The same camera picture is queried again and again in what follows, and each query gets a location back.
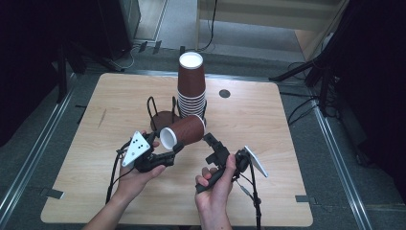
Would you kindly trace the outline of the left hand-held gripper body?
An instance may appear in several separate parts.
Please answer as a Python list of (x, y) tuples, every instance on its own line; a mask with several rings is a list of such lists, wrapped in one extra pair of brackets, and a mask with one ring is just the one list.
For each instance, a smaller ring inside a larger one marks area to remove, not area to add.
[(160, 145), (155, 140), (155, 133), (150, 134), (136, 131), (129, 141), (124, 159), (122, 160), (122, 170), (129, 173), (137, 170), (140, 173), (150, 172), (155, 166), (152, 164), (152, 153)]

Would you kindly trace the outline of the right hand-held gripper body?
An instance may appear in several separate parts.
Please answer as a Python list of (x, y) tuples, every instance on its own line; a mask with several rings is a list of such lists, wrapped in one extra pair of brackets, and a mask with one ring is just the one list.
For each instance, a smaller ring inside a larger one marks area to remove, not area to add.
[[(242, 173), (244, 173), (247, 169), (252, 169), (255, 167), (264, 177), (268, 176), (268, 172), (260, 163), (257, 156), (249, 149), (248, 146), (245, 146), (243, 149), (239, 149), (235, 154), (236, 158), (236, 172), (233, 177), (233, 181), (237, 180)], [(207, 186), (203, 186), (201, 184), (196, 184), (195, 189), (198, 194), (205, 192), (213, 187), (215, 182), (223, 175), (224, 168), (217, 167), (217, 171), (212, 174), (211, 178), (209, 179), (209, 184)]]

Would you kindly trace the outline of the single brown paper cup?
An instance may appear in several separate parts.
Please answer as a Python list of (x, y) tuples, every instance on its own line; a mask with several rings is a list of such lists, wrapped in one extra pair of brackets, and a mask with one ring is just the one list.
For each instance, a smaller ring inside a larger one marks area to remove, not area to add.
[(160, 141), (167, 150), (177, 144), (184, 146), (200, 141), (206, 132), (204, 121), (198, 115), (189, 115), (160, 131)]

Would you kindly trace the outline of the black wire cup holder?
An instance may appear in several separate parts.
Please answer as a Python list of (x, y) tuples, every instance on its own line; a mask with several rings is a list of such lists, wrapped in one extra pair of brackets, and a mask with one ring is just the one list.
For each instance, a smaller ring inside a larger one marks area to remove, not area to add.
[(147, 99), (147, 113), (150, 119), (149, 125), (155, 132), (160, 131), (164, 127), (185, 120), (187, 117), (191, 117), (191, 114), (181, 110), (181, 106), (175, 97), (171, 98), (170, 110), (159, 111), (156, 106), (156, 102), (153, 96)]

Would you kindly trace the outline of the stack of brown paper cups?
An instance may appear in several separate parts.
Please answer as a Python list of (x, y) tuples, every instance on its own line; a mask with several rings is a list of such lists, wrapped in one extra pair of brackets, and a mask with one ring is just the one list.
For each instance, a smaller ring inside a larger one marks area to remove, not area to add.
[(206, 108), (206, 82), (203, 57), (187, 52), (179, 58), (178, 107), (182, 117), (203, 117)]

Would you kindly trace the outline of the person's left hand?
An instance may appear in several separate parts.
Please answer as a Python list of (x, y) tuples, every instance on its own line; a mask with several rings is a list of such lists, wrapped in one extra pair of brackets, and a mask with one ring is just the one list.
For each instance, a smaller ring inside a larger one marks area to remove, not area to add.
[(119, 184), (113, 198), (131, 202), (150, 180), (159, 176), (165, 169), (165, 166), (159, 165), (149, 172), (138, 172), (128, 167), (121, 167)]

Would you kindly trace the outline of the person's right hand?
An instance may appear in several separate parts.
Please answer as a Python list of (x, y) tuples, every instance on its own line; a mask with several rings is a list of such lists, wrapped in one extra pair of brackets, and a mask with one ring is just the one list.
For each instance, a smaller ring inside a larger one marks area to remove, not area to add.
[(226, 161), (223, 175), (215, 182), (213, 187), (205, 192), (195, 195), (195, 203), (199, 212), (224, 212), (227, 206), (229, 193), (232, 190), (232, 178), (236, 171), (236, 159), (230, 154)]

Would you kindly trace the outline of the grey tape strip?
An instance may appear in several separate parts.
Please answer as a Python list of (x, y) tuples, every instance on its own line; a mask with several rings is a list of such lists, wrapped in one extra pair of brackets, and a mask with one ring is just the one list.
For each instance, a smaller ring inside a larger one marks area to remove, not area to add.
[(305, 202), (308, 203), (310, 205), (316, 205), (317, 204), (317, 200), (309, 195), (296, 195), (295, 199), (297, 202)]
[(51, 189), (51, 188), (43, 188), (40, 192), (42, 196), (51, 197), (55, 199), (62, 199), (64, 197), (64, 193), (59, 190)]

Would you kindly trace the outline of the black tripod stand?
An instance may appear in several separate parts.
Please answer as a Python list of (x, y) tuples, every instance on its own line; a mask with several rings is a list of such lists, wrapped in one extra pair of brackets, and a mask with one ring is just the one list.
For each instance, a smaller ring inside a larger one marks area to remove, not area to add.
[(269, 77), (268, 79), (272, 82), (281, 82), (285, 81), (299, 73), (308, 71), (308, 74), (304, 78), (304, 83), (307, 87), (314, 87), (318, 82), (321, 83), (320, 94), (318, 96), (319, 109), (322, 114), (327, 117), (327, 94), (328, 94), (328, 85), (331, 79), (333, 78), (332, 69), (327, 63), (328, 61), (328, 51), (324, 50), (317, 57), (302, 63), (301, 65), (288, 70), (287, 72), (277, 76)]

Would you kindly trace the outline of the black cabinet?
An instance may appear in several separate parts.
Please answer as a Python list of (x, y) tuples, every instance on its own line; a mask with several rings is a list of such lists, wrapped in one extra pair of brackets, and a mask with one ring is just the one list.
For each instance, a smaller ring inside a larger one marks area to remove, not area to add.
[(141, 20), (139, 0), (98, 0), (107, 57), (117, 59), (133, 47)]

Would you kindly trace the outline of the metal floor rail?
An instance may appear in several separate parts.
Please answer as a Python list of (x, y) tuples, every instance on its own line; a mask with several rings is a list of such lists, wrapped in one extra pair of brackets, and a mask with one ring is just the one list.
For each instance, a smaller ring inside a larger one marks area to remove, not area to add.
[(72, 98), (77, 81), (77, 74), (72, 74), (68, 78), (67, 94), (60, 103), (55, 105), (52, 114), (47, 120), (44, 128), (42, 128), (39, 136), (36, 138), (26, 160), (24, 161), (11, 186), (8, 188), (5, 196), (2, 198), (0, 202), (0, 229), (3, 229), (7, 225), (7, 222), (16, 204), (18, 203), (19, 198), (22, 196), (29, 180), (31, 179), (44, 150), (46, 149), (57, 125), (59, 124), (60, 119), (66, 110), (67, 105)]
[(350, 209), (354, 216), (355, 222), (359, 230), (373, 230), (370, 218), (361, 199), (360, 194), (353, 182), (350, 175), (350, 171), (345, 163), (345, 160), (341, 154), (341, 150), (337, 144), (337, 141), (333, 135), (327, 118), (322, 114), (319, 108), (319, 103), (317, 100), (312, 102), (315, 108), (315, 116), (319, 127), (324, 135), (325, 141), (327, 143), (327, 148), (332, 158), (334, 167), (337, 171), (338, 177), (342, 184), (343, 190), (346, 194)]

